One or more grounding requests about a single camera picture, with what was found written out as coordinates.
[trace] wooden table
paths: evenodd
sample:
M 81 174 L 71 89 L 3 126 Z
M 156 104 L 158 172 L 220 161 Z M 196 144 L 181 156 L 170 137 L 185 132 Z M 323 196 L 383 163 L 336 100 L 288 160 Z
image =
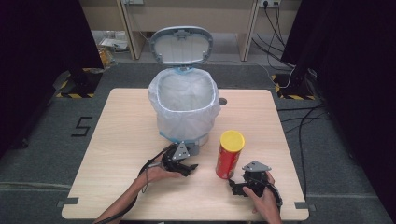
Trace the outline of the wooden table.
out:
M 219 138 L 237 130 L 246 138 L 233 179 L 243 181 L 242 166 L 260 161 L 273 168 L 272 175 L 283 198 L 283 220 L 304 220 L 307 209 L 296 209 L 304 196 L 288 144 L 269 91 L 219 90 L 227 99 L 221 107 L 209 140 L 200 154 L 183 161 L 198 163 L 188 177 L 150 184 L 140 193 L 129 220 L 262 220 L 252 214 L 249 198 L 234 196 L 227 180 L 215 173 Z M 147 89 L 115 89 L 106 102 L 92 140 L 78 170 L 66 204 L 65 218 L 96 218 L 133 182 L 140 168 L 170 143 L 159 136 L 156 114 Z

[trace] plastic bag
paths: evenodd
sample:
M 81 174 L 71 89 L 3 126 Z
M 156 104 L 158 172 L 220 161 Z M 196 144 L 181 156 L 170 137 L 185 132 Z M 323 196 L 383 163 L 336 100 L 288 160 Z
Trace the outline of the plastic bag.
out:
M 172 142 L 202 143 L 220 112 L 216 82 L 196 68 L 162 70 L 151 81 L 148 98 L 157 112 L 160 135 Z

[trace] wrist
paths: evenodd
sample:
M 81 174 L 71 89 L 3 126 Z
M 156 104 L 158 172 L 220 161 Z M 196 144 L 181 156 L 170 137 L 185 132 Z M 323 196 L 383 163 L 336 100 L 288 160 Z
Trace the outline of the wrist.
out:
M 142 189 L 148 184 L 146 175 L 138 176 L 132 185 L 135 185 L 138 189 Z

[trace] hand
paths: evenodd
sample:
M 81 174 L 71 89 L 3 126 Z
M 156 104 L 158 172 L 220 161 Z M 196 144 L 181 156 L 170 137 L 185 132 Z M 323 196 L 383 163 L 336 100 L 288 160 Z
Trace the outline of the hand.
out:
M 269 172 L 265 173 L 268 175 L 268 182 L 274 185 L 274 178 Z M 259 212 L 262 217 L 270 224 L 282 223 L 279 210 L 276 206 L 276 198 L 271 190 L 265 188 L 260 198 L 253 192 L 253 190 L 248 187 L 243 187 L 242 190 L 254 202 L 255 208 L 252 211 L 253 213 Z
M 157 158 L 154 159 L 154 162 L 152 165 L 155 165 L 156 163 L 159 163 L 158 165 L 148 167 L 136 180 L 144 185 L 147 185 L 148 183 L 160 181 L 165 178 L 173 177 L 182 177 L 181 173 L 178 172 L 169 172 L 166 171 L 162 164 L 161 164 L 161 159 L 163 157 L 163 154 L 158 156 Z

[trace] pringles can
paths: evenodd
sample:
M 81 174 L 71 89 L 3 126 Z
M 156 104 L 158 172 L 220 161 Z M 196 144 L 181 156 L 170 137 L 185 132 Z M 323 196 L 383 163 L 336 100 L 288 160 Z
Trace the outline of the pringles can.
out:
M 216 174 L 222 179 L 233 176 L 239 154 L 245 146 L 244 136 L 235 130 L 226 131 L 221 135 Z

